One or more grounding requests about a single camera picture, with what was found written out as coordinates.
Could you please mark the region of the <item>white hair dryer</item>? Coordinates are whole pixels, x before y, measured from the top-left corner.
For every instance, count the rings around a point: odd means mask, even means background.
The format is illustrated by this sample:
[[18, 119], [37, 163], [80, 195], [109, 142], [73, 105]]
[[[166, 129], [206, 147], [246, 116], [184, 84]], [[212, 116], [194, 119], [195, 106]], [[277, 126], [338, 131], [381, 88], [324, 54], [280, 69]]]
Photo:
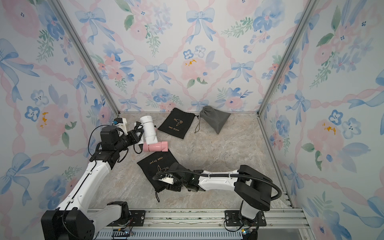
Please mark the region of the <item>white hair dryer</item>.
[[[156, 134], [157, 129], [154, 125], [153, 118], [151, 116], [144, 116], [144, 117], [141, 117], [138, 122], [141, 122], [144, 128], [144, 135], [143, 135], [144, 142], [146, 142], [147, 144], [158, 143], [159, 141], [157, 139], [157, 134]], [[144, 142], [137, 143], [137, 145], [140, 148], [140, 152], [137, 152], [134, 146], [134, 151], [136, 154], [141, 154], [143, 152]]]

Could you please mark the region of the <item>grey drawstring pouch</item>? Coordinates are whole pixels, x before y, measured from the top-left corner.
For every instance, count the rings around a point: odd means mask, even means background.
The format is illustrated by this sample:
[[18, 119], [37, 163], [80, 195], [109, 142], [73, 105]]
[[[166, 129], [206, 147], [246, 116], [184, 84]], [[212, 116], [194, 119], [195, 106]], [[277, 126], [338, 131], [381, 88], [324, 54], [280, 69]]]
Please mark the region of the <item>grey drawstring pouch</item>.
[[219, 134], [230, 115], [231, 113], [216, 110], [211, 106], [203, 107], [197, 115], [199, 122], [195, 128], [195, 133], [200, 131], [201, 119], [203, 119]]

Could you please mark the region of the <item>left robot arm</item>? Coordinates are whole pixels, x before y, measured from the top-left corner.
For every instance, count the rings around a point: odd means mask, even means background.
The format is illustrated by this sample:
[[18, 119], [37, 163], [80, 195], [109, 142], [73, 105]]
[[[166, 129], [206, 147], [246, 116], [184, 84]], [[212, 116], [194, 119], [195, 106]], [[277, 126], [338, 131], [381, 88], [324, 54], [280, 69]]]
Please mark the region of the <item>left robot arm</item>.
[[122, 161], [121, 152], [128, 152], [130, 146], [138, 144], [143, 134], [140, 122], [131, 131], [116, 125], [102, 127], [101, 142], [91, 155], [86, 172], [65, 200], [41, 218], [46, 240], [92, 240], [112, 223], [126, 227], [133, 221], [128, 204], [123, 201], [110, 202], [92, 214], [88, 210], [104, 178]]

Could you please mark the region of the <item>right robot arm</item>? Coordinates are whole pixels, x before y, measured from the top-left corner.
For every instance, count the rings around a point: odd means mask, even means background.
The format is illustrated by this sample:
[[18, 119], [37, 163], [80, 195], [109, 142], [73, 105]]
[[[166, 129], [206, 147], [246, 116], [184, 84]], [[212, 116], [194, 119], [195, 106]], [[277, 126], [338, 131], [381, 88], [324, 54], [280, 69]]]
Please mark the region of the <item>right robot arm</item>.
[[241, 165], [230, 172], [209, 172], [188, 170], [178, 163], [165, 172], [158, 172], [154, 180], [167, 184], [168, 189], [177, 192], [182, 187], [192, 192], [222, 190], [235, 192], [242, 199], [240, 216], [254, 220], [259, 212], [271, 209], [271, 202], [280, 198], [282, 191], [273, 181], [255, 169]]

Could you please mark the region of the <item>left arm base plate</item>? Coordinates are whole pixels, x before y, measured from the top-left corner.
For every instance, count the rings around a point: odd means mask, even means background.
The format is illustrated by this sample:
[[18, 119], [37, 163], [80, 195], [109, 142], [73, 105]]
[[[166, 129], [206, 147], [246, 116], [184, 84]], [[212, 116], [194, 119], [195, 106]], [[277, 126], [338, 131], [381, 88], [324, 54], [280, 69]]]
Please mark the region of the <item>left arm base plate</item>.
[[122, 217], [108, 225], [108, 227], [142, 227], [146, 216], [145, 210], [130, 210], [127, 217]]

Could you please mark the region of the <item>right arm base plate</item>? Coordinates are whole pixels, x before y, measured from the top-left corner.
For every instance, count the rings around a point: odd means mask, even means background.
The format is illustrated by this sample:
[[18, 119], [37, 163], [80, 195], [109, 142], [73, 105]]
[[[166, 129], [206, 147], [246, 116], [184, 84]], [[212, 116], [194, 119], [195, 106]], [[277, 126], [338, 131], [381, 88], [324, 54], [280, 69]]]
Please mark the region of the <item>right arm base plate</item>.
[[240, 214], [239, 210], [226, 210], [225, 214], [225, 226], [226, 227], [266, 227], [266, 218], [263, 211], [259, 211], [253, 220], [249, 220]]

